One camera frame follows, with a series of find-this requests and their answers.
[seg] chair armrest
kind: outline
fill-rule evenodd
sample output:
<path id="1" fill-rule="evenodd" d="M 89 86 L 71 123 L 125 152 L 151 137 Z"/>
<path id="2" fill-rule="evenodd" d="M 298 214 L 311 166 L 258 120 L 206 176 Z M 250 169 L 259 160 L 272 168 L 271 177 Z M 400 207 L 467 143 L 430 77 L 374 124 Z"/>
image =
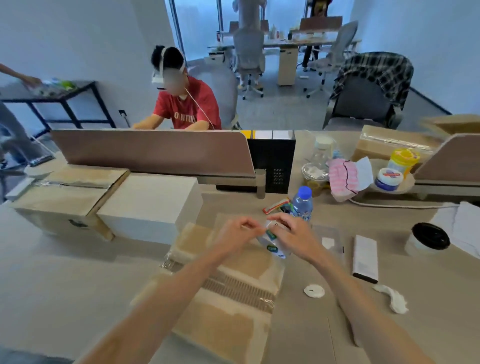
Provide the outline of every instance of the chair armrest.
<path id="1" fill-rule="evenodd" d="M 389 129 L 396 129 L 403 120 L 402 109 L 399 106 L 393 106 L 393 114 L 388 123 Z"/>
<path id="2" fill-rule="evenodd" d="M 328 100 L 327 111 L 325 113 L 324 126 L 323 126 L 322 129 L 325 129 L 325 127 L 328 125 L 328 122 L 332 118 L 333 109 L 335 108 L 335 104 L 336 104 L 336 100 Z"/>

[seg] plaid shirt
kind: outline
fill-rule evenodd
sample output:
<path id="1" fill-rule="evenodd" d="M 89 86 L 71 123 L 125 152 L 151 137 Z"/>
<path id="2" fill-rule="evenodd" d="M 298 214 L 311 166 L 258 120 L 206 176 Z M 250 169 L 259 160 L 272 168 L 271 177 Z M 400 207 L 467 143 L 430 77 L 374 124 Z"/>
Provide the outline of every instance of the plaid shirt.
<path id="1" fill-rule="evenodd" d="M 357 54 L 345 61 L 335 79 L 331 100 L 343 90 L 349 75 L 368 78 L 376 82 L 394 106 L 403 109 L 407 99 L 413 65 L 407 57 L 390 52 L 367 52 Z"/>

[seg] hand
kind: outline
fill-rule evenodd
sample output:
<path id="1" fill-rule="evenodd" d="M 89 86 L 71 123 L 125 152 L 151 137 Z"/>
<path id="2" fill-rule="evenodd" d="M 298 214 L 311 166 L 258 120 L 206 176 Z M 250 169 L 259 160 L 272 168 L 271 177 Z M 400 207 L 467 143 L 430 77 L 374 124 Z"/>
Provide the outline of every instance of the hand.
<path id="1" fill-rule="evenodd" d="M 240 250 L 246 243 L 265 234 L 265 228 L 249 217 L 228 220 L 217 235 L 214 249 L 230 255 Z"/>
<path id="2" fill-rule="evenodd" d="M 328 251 L 320 244 L 306 221 L 293 217 L 284 212 L 267 217 L 268 220 L 280 220 L 287 225 L 291 232 L 278 226 L 269 227 L 282 244 L 293 254 L 307 262 L 322 263 L 328 258 Z"/>
<path id="3" fill-rule="evenodd" d="M 25 74 L 22 74 L 18 77 L 25 85 L 30 86 L 30 87 L 36 87 L 42 84 L 42 80 L 36 77 L 32 76 L 27 76 Z"/>

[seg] forearm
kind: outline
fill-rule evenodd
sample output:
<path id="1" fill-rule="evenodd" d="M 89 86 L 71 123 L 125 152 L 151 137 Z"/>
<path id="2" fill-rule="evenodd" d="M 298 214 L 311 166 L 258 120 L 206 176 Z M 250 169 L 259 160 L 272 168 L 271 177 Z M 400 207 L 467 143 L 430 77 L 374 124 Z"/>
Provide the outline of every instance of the forearm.
<path id="1" fill-rule="evenodd" d="M 1 64 L 1 63 L 0 63 L 0 73 L 4 73 L 4 74 L 7 74 L 9 76 L 16 77 L 16 78 L 21 78 L 23 76 L 22 73 L 18 73 L 16 71 L 12 70 L 11 68 L 5 66 L 4 64 Z"/>
<path id="2" fill-rule="evenodd" d="M 153 130 L 159 127 L 165 118 L 161 116 L 152 114 L 149 117 L 143 119 L 141 122 L 138 122 L 133 125 L 133 129 L 143 129 L 143 130 Z"/>
<path id="3" fill-rule="evenodd" d="M 154 293 L 78 363 L 147 364 L 203 282 L 226 256 L 221 249 L 211 249 L 158 284 Z"/>
<path id="4" fill-rule="evenodd" d="M 187 126 L 184 130 L 189 132 L 195 132 L 199 130 L 208 130 L 210 128 L 210 122 L 205 120 L 199 120 L 192 125 Z"/>
<path id="5" fill-rule="evenodd" d="M 378 311 L 359 283 L 332 256 L 328 262 L 316 261 L 313 265 L 339 300 L 372 364 L 433 364 L 403 328 Z"/>

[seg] white jar lid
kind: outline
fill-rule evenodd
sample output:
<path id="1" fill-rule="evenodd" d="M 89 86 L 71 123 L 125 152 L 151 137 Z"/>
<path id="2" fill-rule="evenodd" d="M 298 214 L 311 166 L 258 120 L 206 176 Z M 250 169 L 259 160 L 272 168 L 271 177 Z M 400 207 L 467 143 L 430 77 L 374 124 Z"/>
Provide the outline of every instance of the white jar lid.
<path id="1" fill-rule="evenodd" d="M 403 181 L 403 174 L 393 168 L 382 168 L 377 178 L 388 186 L 398 186 Z"/>

